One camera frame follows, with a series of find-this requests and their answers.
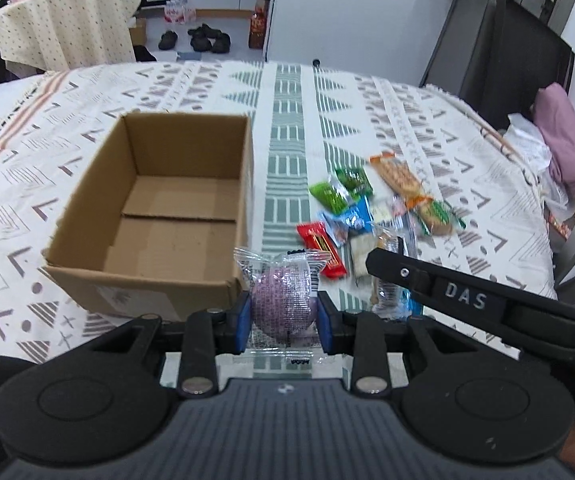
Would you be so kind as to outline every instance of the bottle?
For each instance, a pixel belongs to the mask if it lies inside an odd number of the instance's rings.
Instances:
[[[267,19],[264,12],[265,1],[256,0],[254,14],[250,19],[250,36],[248,37],[248,46],[254,49],[262,49],[265,42],[265,26]]]

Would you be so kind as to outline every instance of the patterned bedsheet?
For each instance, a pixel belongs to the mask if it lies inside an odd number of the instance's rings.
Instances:
[[[274,63],[97,66],[45,76],[0,128],[0,354],[40,363],[123,321],[68,298],[42,272],[41,250],[116,118],[136,109],[254,118],[254,250],[301,247],[295,225],[319,209],[308,184],[394,152],[467,223],[458,235],[421,242],[422,259],[554,297],[533,176],[440,92]],[[349,263],[347,251],[341,256]],[[352,279],[323,286],[340,309],[369,304],[369,291]]]

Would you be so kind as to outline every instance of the pink pillow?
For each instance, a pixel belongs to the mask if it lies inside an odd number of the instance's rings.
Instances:
[[[541,88],[534,102],[534,124],[552,152],[550,175],[575,198],[575,111],[558,83]]]

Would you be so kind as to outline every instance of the cardboard box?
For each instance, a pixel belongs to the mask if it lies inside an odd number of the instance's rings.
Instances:
[[[136,19],[136,25],[130,27],[130,38],[132,39],[132,45],[145,45],[148,42],[145,18]]]
[[[184,320],[239,294],[252,135],[246,116],[131,113],[72,194],[46,271],[92,312]]]

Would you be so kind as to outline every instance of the polka dot tablecloth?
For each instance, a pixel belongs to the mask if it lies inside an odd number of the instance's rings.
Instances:
[[[1,57],[14,73],[17,64],[63,71],[134,61],[128,19],[140,1],[24,0],[5,6]]]

